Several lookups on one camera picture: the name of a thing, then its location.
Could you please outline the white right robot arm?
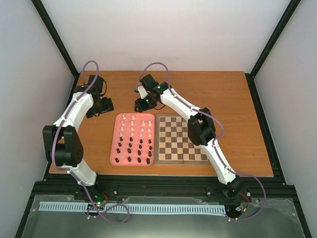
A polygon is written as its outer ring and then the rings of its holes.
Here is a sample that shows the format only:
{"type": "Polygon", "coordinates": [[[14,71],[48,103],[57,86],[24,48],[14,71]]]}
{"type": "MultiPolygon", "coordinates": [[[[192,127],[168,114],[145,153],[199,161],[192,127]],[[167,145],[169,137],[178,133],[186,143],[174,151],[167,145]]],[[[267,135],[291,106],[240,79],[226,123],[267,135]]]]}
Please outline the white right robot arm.
{"type": "Polygon", "coordinates": [[[199,108],[183,97],[167,82],[158,83],[147,74],[143,76],[134,90],[140,95],[135,100],[134,111],[142,113],[154,109],[158,103],[168,106],[178,113],[186,122],[190,141],[203,149],[216,171],[218,181],[222,184],[221,194],[227,201],[234,200],[240,193],[243,183],[228,163],[220,149],[216,128],[208,108],[199,108]]]}

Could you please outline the black aluminium frame rail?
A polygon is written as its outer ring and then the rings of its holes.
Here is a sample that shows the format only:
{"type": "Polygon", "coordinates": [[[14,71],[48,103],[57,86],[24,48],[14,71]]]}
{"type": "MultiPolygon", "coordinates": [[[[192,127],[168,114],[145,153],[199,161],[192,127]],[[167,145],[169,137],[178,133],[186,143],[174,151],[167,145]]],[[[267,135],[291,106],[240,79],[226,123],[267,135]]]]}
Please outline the black aluminium frame rail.
{"type": "MultiPolygon", "coordinates": [[[[293,185],[283,184],[276,178],[262,178],[258,183],[253,178],[243,178],[243,190],[249,191],[253,197],[290,198],[296,197],[293,185]]],[[[118,197],[140,196],[193,196],[207,198],[208,193],[222,188],[215,177],[170,177],[170,176],[123,176],[99,175],[97,184],[107,191],[111,199],[118,197]]],[[[78,195],[82,196],[84,189],[75,179],[66,174],[49,174],[34,184],[32,195],[78,195]]]]}

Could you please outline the pink plastic tray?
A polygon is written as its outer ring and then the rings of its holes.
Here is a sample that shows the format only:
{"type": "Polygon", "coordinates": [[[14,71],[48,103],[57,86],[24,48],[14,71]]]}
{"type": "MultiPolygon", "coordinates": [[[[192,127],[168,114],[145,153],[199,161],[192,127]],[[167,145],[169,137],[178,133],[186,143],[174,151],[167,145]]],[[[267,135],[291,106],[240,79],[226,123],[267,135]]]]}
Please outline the pink plastic tray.
{"type": "Polygon", "coordinates": [[[154,148],[155,116],[153,114],[123,113],[116,116],[109,159],[111,164],[114,166],[149,166],[154,162],[154,148]],[[123,133],[123,141],[119,140],[120,133],[123,133]],[[129,141],[131,133],[134,133],[132,142],[129,141]],[[137,158],[141,158],[142,162],[138,163],[137,158]],[[151,161],[149,165],[146,163],[147,158],[151,161]]]}

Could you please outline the wooden chessboard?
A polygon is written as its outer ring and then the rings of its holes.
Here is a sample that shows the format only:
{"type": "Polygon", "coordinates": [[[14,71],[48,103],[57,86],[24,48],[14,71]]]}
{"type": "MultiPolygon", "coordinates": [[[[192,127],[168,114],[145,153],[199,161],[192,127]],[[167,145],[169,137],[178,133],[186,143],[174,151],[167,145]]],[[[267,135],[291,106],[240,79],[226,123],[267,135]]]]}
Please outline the wooden chessboard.
{"type": "Polygon", "coordinates": [[[155,163],[209,165],[205,152],[188,137],[187,121],[178,114],[157,114],[155,163]]]}

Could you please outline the controller circuit board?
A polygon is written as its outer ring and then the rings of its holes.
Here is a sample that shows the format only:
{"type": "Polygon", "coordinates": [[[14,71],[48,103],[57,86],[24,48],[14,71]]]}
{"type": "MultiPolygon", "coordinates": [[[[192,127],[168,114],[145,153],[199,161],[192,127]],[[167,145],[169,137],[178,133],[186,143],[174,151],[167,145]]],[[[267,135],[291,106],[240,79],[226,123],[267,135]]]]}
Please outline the controller circuit board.
{"type": "Polygon", "coordinates": [[[108,203],[108,194],[107,191],[102,191],[101,193],[98,193],[94,196],[96,199],[96,206],[98,208],[105,207],[105,205],[108,203]]]}
{"type": "Polygon", "coordinates": [[[249,199],[248,199],[248,197],[247,197],[246,195],[244,195],[244,194],[242,194],[242,193],[239,193],[239,195],[240,195],[240,197],[242,198],[242,202],[240,203],[239,206],[237,206],[237,207],[235,208],[235,210],[236,210],[237,212],[240,212],[240,214],[242,215],[244,212],[247,211],[248,206],[249,206],[249,204],[250,204],[250,201],[249,201],[249,199]]]}

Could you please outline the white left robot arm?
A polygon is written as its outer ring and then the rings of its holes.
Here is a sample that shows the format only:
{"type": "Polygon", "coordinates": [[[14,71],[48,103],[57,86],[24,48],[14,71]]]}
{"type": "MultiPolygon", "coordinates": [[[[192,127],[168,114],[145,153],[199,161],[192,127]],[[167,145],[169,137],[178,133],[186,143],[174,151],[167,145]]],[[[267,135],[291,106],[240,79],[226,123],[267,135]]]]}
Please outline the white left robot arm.
{"type": "Polygon", "coordinates": [[[77,86],[71,102],[62,116],[53,124],[43,128],[46,159],[57,170],[71,174],[91,199],[99,199],[103,187],[96,183],[97,173],[84,160],[84,148],[78,129],[84,118],[98,117],[114,110],[112,100],[105,97],[106,81],[90,75],[87,83],[77,86]]]}

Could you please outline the right controller circuit board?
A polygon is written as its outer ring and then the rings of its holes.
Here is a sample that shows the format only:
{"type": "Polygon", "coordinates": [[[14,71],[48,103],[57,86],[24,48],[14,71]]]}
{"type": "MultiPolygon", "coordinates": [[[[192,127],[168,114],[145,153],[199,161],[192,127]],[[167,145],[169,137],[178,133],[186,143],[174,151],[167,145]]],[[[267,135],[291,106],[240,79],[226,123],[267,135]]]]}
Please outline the right controller circuit board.
{"type": "Polygon", "coordinates": [[[235,210],[236,210],[237,212],[240,212],[240,214],[242,215],[244,212],[247,211],[248,206],[249,206],[249,204],[250,204],[250,201],[249,201],[249,199],[248,199],[248,197],[247,197],[246,195],[244,195],[244,194],[242,194],[242,193],[239,193],[239,195],[240,195],[240,197],[242,198],[242,202],[240,203],[239,206],[237,206],[237,207],[235,208],[235,210]]]}

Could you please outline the left controller circuit board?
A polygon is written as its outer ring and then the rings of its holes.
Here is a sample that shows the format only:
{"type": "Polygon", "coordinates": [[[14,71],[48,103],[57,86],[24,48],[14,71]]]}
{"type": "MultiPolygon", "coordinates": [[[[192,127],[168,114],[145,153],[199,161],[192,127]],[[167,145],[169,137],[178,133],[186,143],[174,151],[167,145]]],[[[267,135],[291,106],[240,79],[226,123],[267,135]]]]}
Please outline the left controller circuit board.
{"type": "Polygon", "coordinates": [[[98,208],[105,207],[105,205],[108,203],[108,194],[107,191],[102,191],[101,193],[98,193],[94,196],[96,199],[96,206],[98,208]]]}

